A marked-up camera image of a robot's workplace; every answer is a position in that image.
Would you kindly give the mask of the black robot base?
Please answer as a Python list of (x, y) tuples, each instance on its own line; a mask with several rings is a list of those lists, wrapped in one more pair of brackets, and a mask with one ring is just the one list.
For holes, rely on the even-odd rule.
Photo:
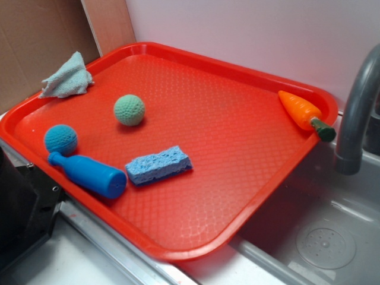
[(1, 150), (1, 272), (50, 239), (62, 187), (34, 164), (14, 166)]

